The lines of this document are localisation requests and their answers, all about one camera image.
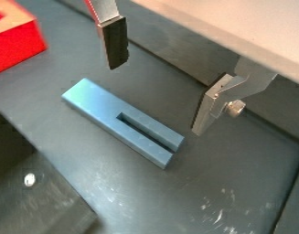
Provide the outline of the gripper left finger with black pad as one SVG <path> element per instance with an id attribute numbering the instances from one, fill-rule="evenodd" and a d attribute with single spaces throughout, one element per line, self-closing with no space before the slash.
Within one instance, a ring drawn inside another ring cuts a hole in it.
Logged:
<path id="1" fill-rule="evenodd" d="M 85 0 L 105 43 L 108 64 L 118 68 L 129 59 L 126 17 L 121 15 L 116 0 Z"/>

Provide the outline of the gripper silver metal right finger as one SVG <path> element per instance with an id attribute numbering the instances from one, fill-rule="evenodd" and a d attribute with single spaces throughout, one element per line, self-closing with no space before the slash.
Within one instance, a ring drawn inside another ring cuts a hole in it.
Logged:
<path id="1" fill-rule="evenodd" d="M 225 74 L 205 93 L 193 122 L 193 132 L 204 134 L 224 112 L 237 117 L 246 107 L 242 99 L 263 92 L 277 75 L 276 71 L 241 57 L 236 75 Z"/>

